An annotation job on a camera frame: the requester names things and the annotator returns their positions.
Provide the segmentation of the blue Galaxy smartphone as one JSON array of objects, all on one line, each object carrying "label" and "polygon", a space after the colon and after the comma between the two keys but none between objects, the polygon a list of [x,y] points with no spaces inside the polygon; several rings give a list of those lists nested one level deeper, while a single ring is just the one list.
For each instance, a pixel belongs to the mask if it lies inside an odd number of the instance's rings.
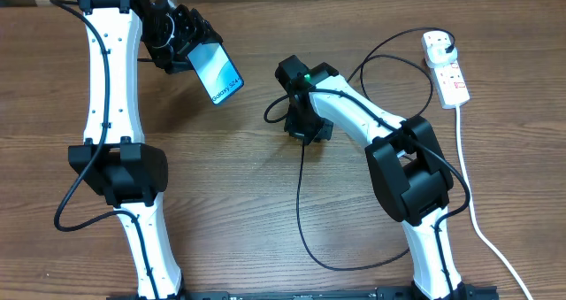
[{"label": "blue Galaxy smartphone", "polygon": [[244,80],[221,43],[199,43],[188,60],[210,100],[219,105],[244,86]]}]

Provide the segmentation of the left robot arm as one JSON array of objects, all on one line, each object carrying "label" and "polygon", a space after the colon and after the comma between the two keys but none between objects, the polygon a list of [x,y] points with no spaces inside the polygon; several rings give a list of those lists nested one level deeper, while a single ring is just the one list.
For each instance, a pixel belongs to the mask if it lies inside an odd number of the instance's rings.
[{"label": "left robot arm", "polygon": [[78,183],[121,222],[139,299],[185,299],[183,273],[164,221],[165,153],[145,141],[138,107],[139,48],[166,73],[194,71],[214,104],[244,84],[222,37],[197,10],[174,0],[77,0],[89,40],[89,112],[82,143],[68,150]]}]

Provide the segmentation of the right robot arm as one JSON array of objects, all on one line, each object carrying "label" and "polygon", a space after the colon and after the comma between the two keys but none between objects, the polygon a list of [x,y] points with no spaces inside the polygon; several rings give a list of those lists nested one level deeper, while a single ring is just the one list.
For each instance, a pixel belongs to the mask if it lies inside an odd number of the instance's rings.
[{"label": "right robot arm", "polygon": [[296,55],[278,64],[275,77],[289,102],[284,129],[303,146],[328,140],[339,126],[364,150],[381,208],[402,225],[412,257],[415,299],[462,299],[447,235],[448,193],[462,175],[447,162],[432,125],[387,112],[356,92],[322,63],[307,67]]}]

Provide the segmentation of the white charger plug adapter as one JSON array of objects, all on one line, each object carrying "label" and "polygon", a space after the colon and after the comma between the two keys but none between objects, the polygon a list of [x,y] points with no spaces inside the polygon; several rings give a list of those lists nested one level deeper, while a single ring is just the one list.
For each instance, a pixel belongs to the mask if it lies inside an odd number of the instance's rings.
[{"label": "white charger plug adapter", "polygon": [[458,50],[453,48],[447,52],[448,46],[446,44],[426,45],[425,63],[429,68],[439,68],[456,61],[458,59]]}]

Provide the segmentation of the white power strip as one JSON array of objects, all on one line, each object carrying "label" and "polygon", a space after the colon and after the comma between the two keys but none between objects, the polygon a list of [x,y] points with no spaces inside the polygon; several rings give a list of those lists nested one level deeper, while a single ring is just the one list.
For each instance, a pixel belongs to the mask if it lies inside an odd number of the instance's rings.
[{"label": "white power strip", "polygon": [[[448,48],[451,48],[453,41],[446,32],[434,30],[424,33],[421,43],[425,60],[426,45],[446,44]],[[470,100],[470,94],[457,60],[443,67],[429,69],[432,72],[433,82],[443,109],[454,109]]]}]

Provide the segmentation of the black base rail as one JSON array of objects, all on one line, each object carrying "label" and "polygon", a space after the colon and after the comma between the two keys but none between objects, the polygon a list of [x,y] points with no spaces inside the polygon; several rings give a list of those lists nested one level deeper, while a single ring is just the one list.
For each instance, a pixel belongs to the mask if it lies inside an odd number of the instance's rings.
[{"label": "black base rail", "polygon": [[[131,296],[109,296],[106,299],[134,300],[146,299],[145,297]],[[340,291],[302,291],[302,292],[269,292],[269,293],[247,293],[232,294],[222,292],[183,292],[180,297],[168,297],[167,299],[187,300],[402,300],[402,299],[425,299],[417,295],[417,289],[413,287],[379,287],[374,290],[340,290]],[[466,284],[455,292],[455,299],[468,300],[497,300],[500,296],[496,287],[474,287]]]}]

